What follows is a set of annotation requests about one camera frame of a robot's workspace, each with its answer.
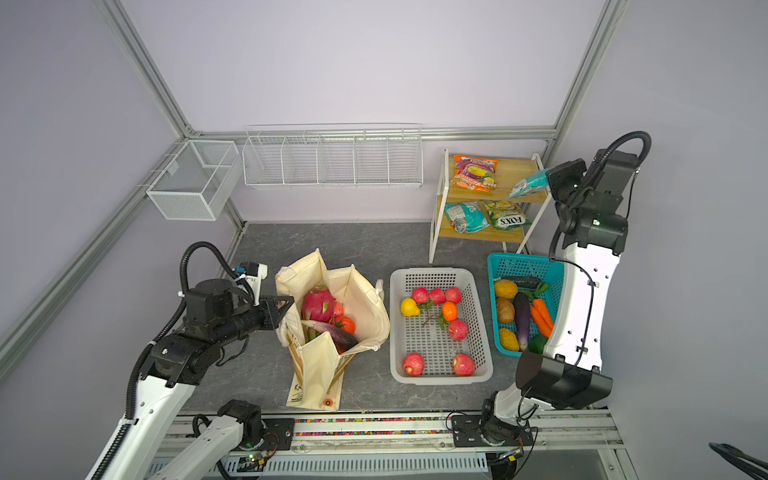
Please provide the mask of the pink dragon fruit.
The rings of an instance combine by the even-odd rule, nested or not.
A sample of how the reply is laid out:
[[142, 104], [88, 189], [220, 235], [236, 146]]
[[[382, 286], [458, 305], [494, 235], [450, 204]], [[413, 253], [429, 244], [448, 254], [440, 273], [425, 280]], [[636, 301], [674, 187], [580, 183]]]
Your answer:
[[301, 319], [329, 323], [334, 318], [335, 307], [335, 297], [327, 287], [314, 287], [303, 298]]

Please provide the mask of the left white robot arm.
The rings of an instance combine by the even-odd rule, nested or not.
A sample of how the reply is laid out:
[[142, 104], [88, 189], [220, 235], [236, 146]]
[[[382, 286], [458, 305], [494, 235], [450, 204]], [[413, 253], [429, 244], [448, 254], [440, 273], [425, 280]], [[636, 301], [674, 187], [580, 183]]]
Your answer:
[[[213, 253], [225, 275], [191, 286], [188, 264], [200, 249]], [[139, 355], [128, 382], [125, 413], [90, 478], [143, 475], [207, 370], [226, 363], [225, 346], [245, 343], [251, 333], [279, 326], [294, 300], [290, 296], [258, 298], [249, 282], [257, 273], [254, 263], [231, 267], [209, 242], [196, 242], [185, 250], [179, 266], [179, 307]]]

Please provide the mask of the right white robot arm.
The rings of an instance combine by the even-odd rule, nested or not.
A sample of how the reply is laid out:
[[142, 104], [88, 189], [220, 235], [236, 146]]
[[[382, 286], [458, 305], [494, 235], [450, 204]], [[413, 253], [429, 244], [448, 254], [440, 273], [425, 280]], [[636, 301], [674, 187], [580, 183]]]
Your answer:
[[613, 381], [602, 372], [600, 340], [610, 283], [629, 233], [619, 207], [651, 145], [649, 133], [632, 131], [597, 151], [590, 164], [577, 159], [546, 170], [558, 216], [548, 259], [564, 267], [554, 331], [542, 353], [522, 353], [514, 384], [487, 399], [477, 419], [447, 416], [459, 445], [523, 445], [532, 417], [544, 407], [583, 409], [610, 394]]

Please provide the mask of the cream canvas grocery bag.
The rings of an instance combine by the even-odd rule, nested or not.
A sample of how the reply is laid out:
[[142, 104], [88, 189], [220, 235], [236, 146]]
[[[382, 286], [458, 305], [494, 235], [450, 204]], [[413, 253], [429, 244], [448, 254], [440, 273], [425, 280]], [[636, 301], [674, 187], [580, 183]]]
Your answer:
[[[294, 382], [288, 404], [292, 407], [336, 411], [340, 407], [343, 375], [356, 355], [377, 351], [389, 337], [390, 321], [383, 302], [383, 287], [371, 284], [355, 266], [329, 269], [316, 250], [275, 277], [277, 293], [291, 295], [294, 305], [278, 327], [278, 338], [289, 350]], [[339, 353], [328, 333], [319, 334], [302, 324], [301, 308], [305, 294], [314, 287], [327, 287], [335, 297], [336, 327], [340, 316], [356, 324], [353, 335], [358, 344]]]

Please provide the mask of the red tomato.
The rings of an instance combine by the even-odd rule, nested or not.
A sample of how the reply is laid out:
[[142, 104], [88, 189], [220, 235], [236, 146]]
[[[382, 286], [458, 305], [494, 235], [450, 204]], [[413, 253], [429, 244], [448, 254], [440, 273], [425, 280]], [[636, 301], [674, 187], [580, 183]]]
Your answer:
[[350, 335], [354, 335], [356, 332], [355, 322], [347, 316], [338, 317], [336, 319], [336, 327], [343, 330], [344, 332], [347, 332]]

